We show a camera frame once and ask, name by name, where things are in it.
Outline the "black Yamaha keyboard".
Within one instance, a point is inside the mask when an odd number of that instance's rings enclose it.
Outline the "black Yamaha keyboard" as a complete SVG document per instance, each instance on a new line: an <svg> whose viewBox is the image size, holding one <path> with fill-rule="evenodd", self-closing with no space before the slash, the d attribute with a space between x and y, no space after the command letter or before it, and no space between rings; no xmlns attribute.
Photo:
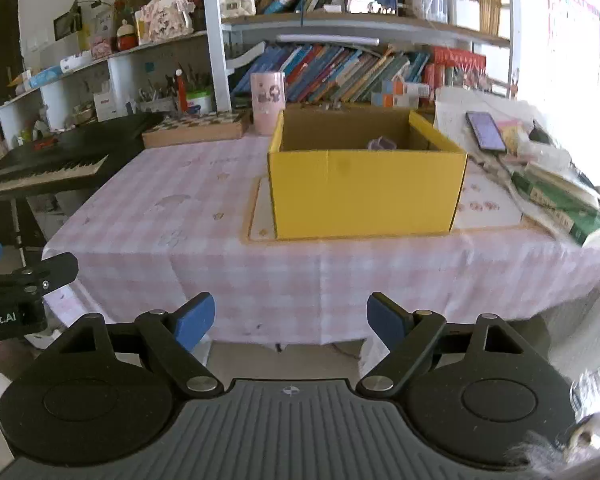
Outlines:
<svg viewBox="0 0 600 480"><path fill-rule="evenodd" d="M143 151L142 134L162 118L160 113L138 113L91 122L18 146L0 160L0 202L9 202L22 261L27 260L27 246L18 200L99 188Z"/></svg>

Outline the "yellow cardboard box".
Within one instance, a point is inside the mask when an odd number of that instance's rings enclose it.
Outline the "yellow cardboard box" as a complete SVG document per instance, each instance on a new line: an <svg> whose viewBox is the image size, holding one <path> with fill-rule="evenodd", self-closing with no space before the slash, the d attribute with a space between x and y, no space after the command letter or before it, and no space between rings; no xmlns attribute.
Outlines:
<svg viewBox="0 0 600 480"><path fill-rule="evenodd" d="M394 151L370 151L385 136ZM280 240L445 234L467 153L414 110L289 107L268 149Z"/></svg>

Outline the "wooden chess board box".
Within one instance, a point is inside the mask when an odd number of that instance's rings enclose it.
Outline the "wooden chess board box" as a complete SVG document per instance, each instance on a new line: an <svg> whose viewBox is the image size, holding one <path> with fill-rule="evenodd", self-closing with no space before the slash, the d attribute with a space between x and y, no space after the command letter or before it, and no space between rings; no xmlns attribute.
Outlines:
<svg viewBox="0 0 600 480"><path fill-rule="evenodd" d="M240 139L248 130L247 112L211 113L202 116L166 117L142 133L145 148Z"/></svg>

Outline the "green book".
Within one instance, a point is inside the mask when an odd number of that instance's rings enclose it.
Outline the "green book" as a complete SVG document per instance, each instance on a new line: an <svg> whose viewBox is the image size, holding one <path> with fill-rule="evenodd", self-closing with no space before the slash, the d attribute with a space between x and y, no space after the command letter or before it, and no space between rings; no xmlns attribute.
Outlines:
<svg viewBox="0 0 600 480"><path fill-rule="evenodd" d="M567 234L578 246L600 244L600 212L583 205L572 195L535 177L519 171L512 174L517 191L531 203L540 207L560 232Z"/></svg>

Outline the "smartphone on paper stack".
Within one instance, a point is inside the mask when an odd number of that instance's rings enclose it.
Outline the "smartphone on paper stack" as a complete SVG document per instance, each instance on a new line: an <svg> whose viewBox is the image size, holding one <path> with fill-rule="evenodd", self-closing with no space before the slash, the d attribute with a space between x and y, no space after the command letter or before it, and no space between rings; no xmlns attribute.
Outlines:
<svg viewBox="0 0 600 480"><path fill-rule="evenodd" d="M467 112L466 119L481 151L494 154L506 153L506 144L489 113Z"/></svg>

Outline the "green lid white jar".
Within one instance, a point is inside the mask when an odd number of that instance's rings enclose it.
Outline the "green lid white jar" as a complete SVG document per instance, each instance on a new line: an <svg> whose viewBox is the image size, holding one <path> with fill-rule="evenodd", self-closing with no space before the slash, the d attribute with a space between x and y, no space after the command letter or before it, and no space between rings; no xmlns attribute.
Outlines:
<svg viewBox="0 0 600 480"><path fill-rule="evenodd" d="M210 88L187 91L186 104L189 115L208 115L215 111L213 92Z"/></svg>

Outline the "red pen with white cap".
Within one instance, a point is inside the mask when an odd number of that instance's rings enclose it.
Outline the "red pen with white cap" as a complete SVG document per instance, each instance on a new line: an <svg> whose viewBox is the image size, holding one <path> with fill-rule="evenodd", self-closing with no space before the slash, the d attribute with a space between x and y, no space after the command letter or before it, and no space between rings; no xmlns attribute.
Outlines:
<svg viewBox="0 0 600 480"><path fill-rule="evenodd" d="M175 71L176 85L178 86L178 107L180 112L185 114L188 110L187 98L186 98L186 84L183 78L183 71L178 68Z"/></svg>

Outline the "pink cylindrical cup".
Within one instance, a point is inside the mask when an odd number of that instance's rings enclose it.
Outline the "pink cylindrical cup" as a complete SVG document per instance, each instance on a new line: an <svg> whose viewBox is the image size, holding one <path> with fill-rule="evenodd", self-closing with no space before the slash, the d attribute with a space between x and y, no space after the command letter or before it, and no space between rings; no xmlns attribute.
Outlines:
<svg viewBox="0 0 600 480"><path fill-rule="evenodd" d="M286 107L285 74L254 73L250 76L253 127L260 136L272 136L278 114Z"/></svg>

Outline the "red white doll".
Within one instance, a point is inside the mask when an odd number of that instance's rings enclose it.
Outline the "red white doll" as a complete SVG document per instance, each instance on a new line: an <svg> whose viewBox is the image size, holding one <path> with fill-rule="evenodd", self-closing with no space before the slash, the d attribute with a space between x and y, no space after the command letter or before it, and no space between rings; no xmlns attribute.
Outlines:
<svg viewBox="0 0 600 480"><path fill-rule="evenodd" d="M123 20L117 30L117 47L120 52L131 50L138 46L135 27L127 20Z"/></svg>

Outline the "white bookshelf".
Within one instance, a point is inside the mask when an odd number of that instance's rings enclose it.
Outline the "white bookshelf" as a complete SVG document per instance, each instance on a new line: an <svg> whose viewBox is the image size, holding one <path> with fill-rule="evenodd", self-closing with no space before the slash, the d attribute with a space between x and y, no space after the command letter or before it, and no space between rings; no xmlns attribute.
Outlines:
<svg viewBox="0 0 600 480"><path fill-rule="evenodd" d="M510 50L486 18L500 0L398 0L398 14L351 14L346 0L256 0L257 14L223 20L219 0L190 0L194 31L120 52L123 20L149 0L18 0L29 67L20 95L0 105L14 148L35 133L63 132L141 110L178 107L186 89L210 88L216 112L244 105L254 73L283 72L293 103L366 103L392 60L422 81L435 50L475 58Z"/></svg>

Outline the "pink floral ornament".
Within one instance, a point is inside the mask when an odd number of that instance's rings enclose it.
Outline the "pink floral ornament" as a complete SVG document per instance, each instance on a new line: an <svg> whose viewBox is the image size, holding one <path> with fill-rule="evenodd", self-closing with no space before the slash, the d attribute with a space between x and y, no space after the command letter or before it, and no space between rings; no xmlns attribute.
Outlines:
<svg viewBox="0 0 600 480"><path fill-rule="evenodd" d="M138 44L154 44L187 36L194 31L190 0L149 0L135 12Z"/></svg>

